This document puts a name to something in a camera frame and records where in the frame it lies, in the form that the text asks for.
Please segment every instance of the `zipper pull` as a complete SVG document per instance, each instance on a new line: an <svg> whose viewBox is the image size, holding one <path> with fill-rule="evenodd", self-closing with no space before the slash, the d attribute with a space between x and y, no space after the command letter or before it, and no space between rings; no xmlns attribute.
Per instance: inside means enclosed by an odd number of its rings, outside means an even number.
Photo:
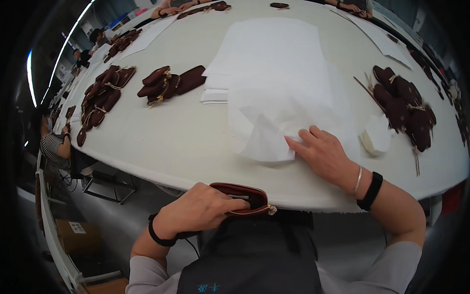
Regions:
<svg viewBox="0 0 470 294"><path fill-rule="evenodd" d="M272 205L267 205L267 207L269 207L269 211L268 211L268 215L273 215L277 212L277 208L275 206L272 206Z"/></svg>

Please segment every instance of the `black shirt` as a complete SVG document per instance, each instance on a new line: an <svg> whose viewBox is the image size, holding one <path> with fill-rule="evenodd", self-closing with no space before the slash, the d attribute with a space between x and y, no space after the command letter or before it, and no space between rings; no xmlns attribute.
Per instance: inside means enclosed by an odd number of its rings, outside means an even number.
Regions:
<svg viewBox="0 0 470 294"><path fill-rule="evenodd" d="M81 66L86 66L86 63L91 58L91 56L89 55L89 52L90 52L90 50L83 50L80 53L80 58L81 59L77 59L77 67L78 68L80 68Z"/></svg>

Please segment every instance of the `wristband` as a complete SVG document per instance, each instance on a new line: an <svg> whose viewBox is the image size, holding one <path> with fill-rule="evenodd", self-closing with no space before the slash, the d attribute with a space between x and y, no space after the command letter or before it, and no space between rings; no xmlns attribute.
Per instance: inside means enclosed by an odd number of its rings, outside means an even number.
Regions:
<svg viewBox="0 0 470 294"><path fill-rule="evenodd" d="M152 239L159 245L163 246L163 247L171 247L173 245L176 244L176 240L178 240L177 237L175 237L174 239L172 240L162 240L160 239L157 234L155 233L155 231L153 230L153 219L157 216L157 214L154 214L154 215L150 215L149 216L149 233L150 233L150 236L152 237Z"/></svg>
<svg viewBox="0 0 470 294"><path fill-rule="evenodd" d="M366 211L370 211L370 206L374 203L374 200L377 197L377 194L380 191L384 178L376 173L372 173L372 183L370 183L369 189L367 190L366 195L363 200L357 200L357 205Z"/></svg>

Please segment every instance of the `white table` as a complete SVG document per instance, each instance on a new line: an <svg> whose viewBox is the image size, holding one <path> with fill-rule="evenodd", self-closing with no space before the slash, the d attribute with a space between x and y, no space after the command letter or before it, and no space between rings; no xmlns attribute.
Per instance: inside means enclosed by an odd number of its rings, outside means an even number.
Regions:
<svg viewBox="0 0 470 294"><path fill-rule="evenodd" d="M447 99L440 99L433 83L405 48L402 49L414 67L412 71L384 57L357 26L320 4L291 0L291 9L277 10L269 6L270 0L228 3L233 7L227 13L211 11L178 20L146 50L122 60L117 57L113 64L136 65L136 74L102 124L87 132L81 148L76 142L80 123L72 124L72 145L115 168L176 189L188 190L196 182L238 183L264 190L269 202L278 207L359 211L352 197L317 178L301 159L268 164L235 155L228 143L227 107L201 104L203 87L151 109L147 108L146 98L136 95L142 87L141 80L161 66L170 65L175 74L200 64L207 67L233 22L253 17L290 17L318 27L325 58L336 65L345 80L357 134L364 129L369 115L381 115L379 107L353 79L356 76L367 83L364 71L372 73L374 65L390 66L413 82L436 114L432 146L419 155L420 177L416 177L412 145L405 134L392 138L392 146L383 157L370 156L360 144L364 167L381 173L416 199L440 194L468 176L469 156L461 141L455 110ZM101 64L93 74L85 76L77 91L69 95L61 117L68 107L80 105L84 90L109 65ZM55 130L59 132L60 128L58 124Z"/></svg>

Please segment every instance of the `white sleeve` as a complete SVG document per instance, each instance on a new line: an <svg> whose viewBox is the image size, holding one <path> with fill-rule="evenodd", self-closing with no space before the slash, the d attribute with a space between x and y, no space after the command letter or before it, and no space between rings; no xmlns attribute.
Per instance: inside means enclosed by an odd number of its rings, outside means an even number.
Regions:
<svg viewBox="0 0 470 294"><path fill-rule="evenodd" d="M415 242L403 241L387 247L355 282L338 279L318 268L325 294L403 294L415 275L422 249Z"/></svg>
<svg viewBox="0 0 470 294"><path fill-rule="evenodd" d="M146 256L134 256L129 265L126 294L176 294L181 272L169 277L161 264Z"/></svg>
<svg viewBox="0 0 470 294"><path fill-rule="evenodd" d="M112 38L114 38L115 35L117 35L118 33L115 32L115 31L112 31L112 30L105 30L104 31L104 35L106 36L106 38L111 41Z"/></svg>

